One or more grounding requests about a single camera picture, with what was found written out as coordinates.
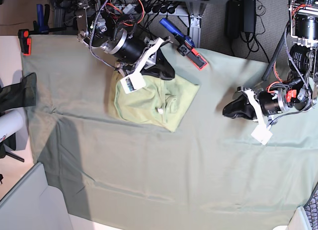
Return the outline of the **robot arm with black motors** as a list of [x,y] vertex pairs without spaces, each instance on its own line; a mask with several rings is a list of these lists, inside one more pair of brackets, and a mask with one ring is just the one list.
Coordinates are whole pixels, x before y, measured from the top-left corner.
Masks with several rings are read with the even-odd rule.
[[[162,18],[159,22],[166,30],[168,30],[178,41],[178,51],[181,55],[190,59],[190,61],[198,69],[203,69],[207,66],[212,67],[212,61],[206,58],[208,54],[201,56],[200,53],[195,50],[191,44],[187,43],[185,36],[180,33],[180,30],[167,18]],[[275,71],[275,61],[277,52],[282,49],[283,43],[286,41],[287,32],[289,29],[286,27],[275,54],[273,55],[267,71],[273,69],[276,73],[276,78],[279,79],[277,72]],[[290,80],[273,82],[266,90],[255,91],[250,88],[240,86],[237,88],[235,95],[237,99],[227,104],[223,110],[222,115],[231,119],[244,118],[260,123],[263,117],[268,117],[268,125],[274,125],[276,121],[287,115],[298,114],[303,111],[307,111],[311,108],[312,104],[309,101],[311,97],[305,91],[307,85],[309,91],[312,91],[307,81],[309,81],[308,74],[305,71],[311,72],[313,69],[311,65],[316,63],[316,50],[313,48],[307,48],[300,45],[293,45],[290,51],[286,46],[287,55],[289,55],[289,67],[291,69]],[[296,112],[288,112],[292,107],[300,108]],[[282,114],[274,119],[269,117]]]

